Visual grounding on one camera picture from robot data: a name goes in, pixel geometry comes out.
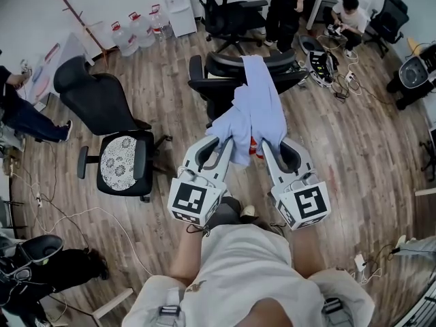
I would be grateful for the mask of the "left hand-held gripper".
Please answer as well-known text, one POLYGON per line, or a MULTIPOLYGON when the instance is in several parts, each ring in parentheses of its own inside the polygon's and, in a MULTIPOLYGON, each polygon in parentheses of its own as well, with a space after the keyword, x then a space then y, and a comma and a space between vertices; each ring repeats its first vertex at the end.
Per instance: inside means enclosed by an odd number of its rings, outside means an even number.
POLYGON ((188 148, 184 167, 178 169, 178 176, 171 182, 168 211, 173 219, 206 226, 228 192, 224 179, 234 146, 233 138, 221 145, 213 165, 204 166, 218 144, 217 136, 205 136, 188 148), (202 168, 203 176, 196 173, 202 168))

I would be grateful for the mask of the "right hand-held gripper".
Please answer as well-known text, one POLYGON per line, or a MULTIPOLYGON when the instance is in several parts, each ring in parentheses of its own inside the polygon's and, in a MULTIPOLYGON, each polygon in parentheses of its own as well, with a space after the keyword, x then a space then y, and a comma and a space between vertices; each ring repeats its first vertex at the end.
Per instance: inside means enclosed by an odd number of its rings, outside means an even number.
POLYGON ((306 148, 293 140, 282 140, 278 154, 268 141, 262 141, 262 151, 274 185, 271 194, 275 208, 290 230, 314 225, 329 216, 326 183, 311 174, 314 165, 306 148))

